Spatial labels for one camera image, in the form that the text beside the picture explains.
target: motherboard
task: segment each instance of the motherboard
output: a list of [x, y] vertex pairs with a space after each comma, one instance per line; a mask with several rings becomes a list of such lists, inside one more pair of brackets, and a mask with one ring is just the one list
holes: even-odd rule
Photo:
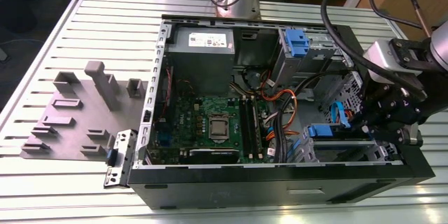
[[179, 97], [172, 130], [159, 131], [152, 160], [161, 164], [265, 163], [267, 103], [253, 97]]

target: green circuit board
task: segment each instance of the green circuit board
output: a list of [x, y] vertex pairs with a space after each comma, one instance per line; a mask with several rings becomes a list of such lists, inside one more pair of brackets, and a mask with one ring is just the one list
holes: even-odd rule
[[[240, 101], [237, 98], [179, 97], [175, 104], [173, 130], [168, 138], [160, 141], [159, 159], [165, 164], [179, 163], [179, 152], [184, 148], [233, 149], [239, 151], [239, 163], [264, 163], [264, 157], [249, 158], [244, 153], [243, 132], [240, 123]], [[257, 102], [259, 110], [267, 109], [264, 101]], [[228, 139], [213, 141], [209, 131], [211, 120], [228, 120]], [[260, 153], [264, 153], [261, 138], [257, 143]]]

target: floor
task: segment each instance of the floor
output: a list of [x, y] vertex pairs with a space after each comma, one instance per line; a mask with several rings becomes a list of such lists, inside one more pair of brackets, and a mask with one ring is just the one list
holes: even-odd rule
[[3, 49], [9, 56], [9, 61], [4, 64], [0, 63], [0, 110], [8, 102], [43, 45], [43, 42], [25, 40], [7, 44], [3, 43], [16, 39], [45, 41], [69, 1], [71, 0], [35, 0], [28, 2], [37, 18], [37, 25], [32, 31], [16, 34], [0, 26], [0, 49]]

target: power supply label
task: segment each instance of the power supply label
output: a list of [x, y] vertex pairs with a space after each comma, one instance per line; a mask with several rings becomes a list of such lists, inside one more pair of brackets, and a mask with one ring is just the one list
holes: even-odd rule
[[225, 34], [191, 33], [188, 36], [189, 47], [227, 47]]

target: expansion slot bracket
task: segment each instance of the expansion slot bracket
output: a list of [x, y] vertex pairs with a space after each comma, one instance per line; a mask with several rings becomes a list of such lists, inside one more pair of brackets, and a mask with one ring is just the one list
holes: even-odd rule
[[113, 148], [107, 153], [107, 175], [104, 188], [129, 188], [128, 177], [132, 165], [137, 133], [132, 130], [120, 131]]

